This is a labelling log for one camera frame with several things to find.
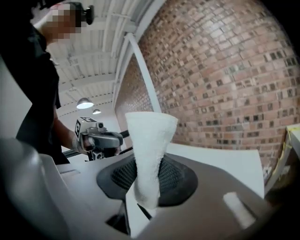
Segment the white towel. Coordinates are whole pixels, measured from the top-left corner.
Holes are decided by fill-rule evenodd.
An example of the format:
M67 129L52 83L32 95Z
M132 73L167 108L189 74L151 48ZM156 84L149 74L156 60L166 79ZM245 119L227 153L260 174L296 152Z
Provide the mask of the white towel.
M137 167L135 198L141 206L153 209L159 198L159 164L178 120L157 112L129 112L125 116Z

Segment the person's arm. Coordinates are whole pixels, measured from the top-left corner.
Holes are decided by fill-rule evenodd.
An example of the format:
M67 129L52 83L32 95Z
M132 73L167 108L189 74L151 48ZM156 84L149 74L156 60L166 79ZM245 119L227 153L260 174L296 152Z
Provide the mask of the person's arm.
M82 154L87 155L87 152L82 149L80 146L75 132L68 129L62 122L58 119L56 108L54 108L54 123L53 129L61 143L61 145L65 148L72 149L74 151L80 152Z

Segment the yellow tape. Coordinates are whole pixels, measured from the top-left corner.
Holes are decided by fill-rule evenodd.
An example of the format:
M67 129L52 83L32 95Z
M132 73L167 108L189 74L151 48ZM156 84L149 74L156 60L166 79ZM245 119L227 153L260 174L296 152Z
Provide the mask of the yellow tape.
M289 136L289 141L290 141L290 143L292 142L292 141L291 141L291 133L290 133L290 132L292 132L292 131L294 131L294 130L300 130L300 127L291 127L291 128L287 128L287 134L288 134L288 136ZM277 164L276 164L276 167L275 167L275 169L272 171L272 174L271 174L271 175L274 175L274 174L276 173L276 171L277 171L277 169L278 169L278 165L279 165L280 161L283 159L283 156L284 156L284 152L285 152L285 148L286 148L286 147L288 147L288 148L290 148L290 149L292 148L291 145L286 144L285 141L284 141L284 142L283 142L283 148L282 148L282 151L281 151L280 158L278 159Z

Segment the ceiling light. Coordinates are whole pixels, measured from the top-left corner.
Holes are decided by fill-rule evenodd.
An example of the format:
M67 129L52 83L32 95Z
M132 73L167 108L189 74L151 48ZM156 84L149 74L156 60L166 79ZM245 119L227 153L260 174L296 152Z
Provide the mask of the ceiling light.
M77 108L78 109L85 109L85 108L89 108L92 107L94 104L92 103L91 100L89 100L86 97L81 98L78 103L77 103Z
M95 110L93 111L93 114L99 114L99 113L101 113L101 111L100 111L99 109L95 109Z

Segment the brick wall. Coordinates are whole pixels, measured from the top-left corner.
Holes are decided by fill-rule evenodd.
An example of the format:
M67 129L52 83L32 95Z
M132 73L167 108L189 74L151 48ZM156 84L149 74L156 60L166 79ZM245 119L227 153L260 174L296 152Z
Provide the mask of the brick wall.
M300 68L261 3L168 0L139 46L162 111L179 119L174 143L258 149L262 165L276 163L285 126L300 121ZM115 111L152 111L134 57Z

